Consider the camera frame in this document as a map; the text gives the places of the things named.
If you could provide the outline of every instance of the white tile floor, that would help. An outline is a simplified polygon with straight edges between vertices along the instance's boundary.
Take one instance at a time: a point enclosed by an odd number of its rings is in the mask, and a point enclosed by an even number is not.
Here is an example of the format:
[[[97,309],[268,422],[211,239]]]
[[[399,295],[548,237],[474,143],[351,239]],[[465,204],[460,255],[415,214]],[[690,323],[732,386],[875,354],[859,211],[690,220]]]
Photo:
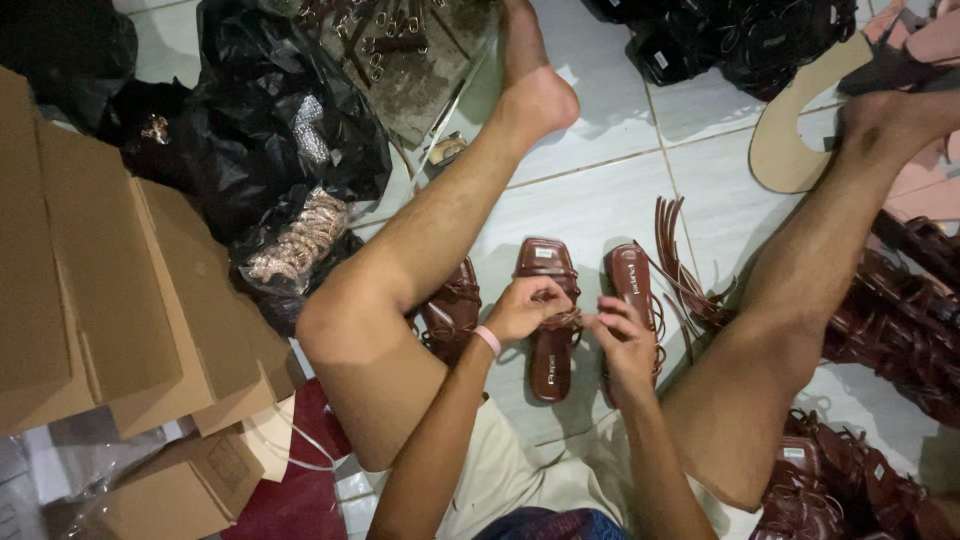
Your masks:
[[[590,309],[600,292],[602,256],[612,246],[636,239],[655,250],[653,208],[658,196],[686,197],[678,230],[684,262],[705,288],[722,290],[756,248],[799,202],[761,187],[747,162],[753,126],[763,104],[725,82],[718,70],[670,87],[646,85],[623,55],[629,40],[624,27],[594,20],[579,0],[533,0],[550,60],[577,91],[582,117],[569,130],[537,145],[520,165],[507,191],[470,251],[485,302],[484,313],[509,281],[522,239],[544,235],[566,242],[580,272],[581,306]],[[861,0],[862,25],[886,0]],[[120,2],[140,37],[137,74],[148,81],[177,75],[196,83],[195,10],[198,1]],[[915,12],[924,0],[911,0]],[[499,89],[494,57],[484,62],[461,98],[445,133],[459,130],[473,139],[489,115]],[[798,130],[804,141],[823,149],[833,134],[839,100],[833,90],[804,110]],[[414,159],[420,152],[408,152]],[[355,222],[372,237],[412,193],[405,168],[395,156],[395,175],[379,208]],[[657,292],[665,290],[655,282]],[[667,317],[667,372],[684,365],[678,325]],[[586,430],[605,414],[599,390],[598,355],[588,338],[574,355],[574,385],[566,401],[538,405],[524,383],[523,350],[513,350],[493,367],[487,389],[521,431],[548,458],[564,448],[563,439]],[[900,397],[885,381],[861,366],[828,365],[817,370],[798,405],[817,408],[835,425],[868,431],[902,473],[920,474],[934,491],[960,489],[956,430],[941,428]],[[348,529],[359,536],[370,521],[375,496],[368,483],[345,482]]]

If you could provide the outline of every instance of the bare foot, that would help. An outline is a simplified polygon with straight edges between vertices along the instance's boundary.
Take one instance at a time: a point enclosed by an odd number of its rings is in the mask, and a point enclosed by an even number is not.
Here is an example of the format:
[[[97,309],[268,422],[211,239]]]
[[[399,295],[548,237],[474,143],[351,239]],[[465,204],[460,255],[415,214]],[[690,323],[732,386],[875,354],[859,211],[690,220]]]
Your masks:
[[[527,143],[566,129],[580,116],[576,92],[550,65],[529,0],[502,0],[503,93],[499,106]]]
[[[851,99],[843,120],[849,151],[906,163],[931,142],[960,130],[960,90],[871,92]]]

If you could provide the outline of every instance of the red cloth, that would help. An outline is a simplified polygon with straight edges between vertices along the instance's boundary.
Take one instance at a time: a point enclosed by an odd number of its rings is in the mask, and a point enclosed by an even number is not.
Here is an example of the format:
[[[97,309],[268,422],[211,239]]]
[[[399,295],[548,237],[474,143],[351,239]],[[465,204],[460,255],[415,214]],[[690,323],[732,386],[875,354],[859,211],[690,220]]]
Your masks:
[[[343,428],[333,416],[320,383],[310,380],[294,399],[294,424],[334,458],[351,452]],[[296,430],[290,456],[326,467],[330,460]],[[347,540],[333,490],[333,473],[290,463],[282,482],[261,480],[237,525],[220,533],[223,540]]]

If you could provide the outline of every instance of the person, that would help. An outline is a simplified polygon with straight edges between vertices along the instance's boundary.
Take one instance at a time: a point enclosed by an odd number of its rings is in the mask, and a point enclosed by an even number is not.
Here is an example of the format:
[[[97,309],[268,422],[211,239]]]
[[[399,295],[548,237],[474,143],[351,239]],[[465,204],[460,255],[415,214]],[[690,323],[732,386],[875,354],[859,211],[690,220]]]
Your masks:
[[[619,406],[594,430],[607,450],[541,466],[482,398],[488,342],[474,335],[447,371],[403,318],[460,265],[524,154],[579,115],[528,0],[502,10],[504,88],[480,134],[336,268],[298,322],[361,466],[391,469],[368,537],[747,538],[871,223],[902,167],[960,129],[960,92],[850,100],[832,167],[762,248],[735,320],[662,403],[654,336],[635,310],[600,298],[583,324],[606,353]],[[484,325],[507,344],[570,306],[551,279],[516,279]]]

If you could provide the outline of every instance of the leg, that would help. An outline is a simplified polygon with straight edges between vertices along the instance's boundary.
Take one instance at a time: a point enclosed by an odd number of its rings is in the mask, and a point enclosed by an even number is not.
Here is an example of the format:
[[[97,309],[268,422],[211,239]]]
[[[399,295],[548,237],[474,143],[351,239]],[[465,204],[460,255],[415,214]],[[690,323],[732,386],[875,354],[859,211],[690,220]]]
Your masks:
[[[573,89],[547,62],[533,7],[503,6],[505,87],[491,118],[440,178],[336,268],[298,321],[297,338],[368,470],[390,466],[446,375],[403,314],[464,259],[530,147],[579,115]]]
[[[763,247],[740,314],[663,409],[687,472],[725,503],[756,509],[783,423],[820,361],[870,226],[917,152],[960,128],[960,91],[883,92],[846,105],[834,166]]]

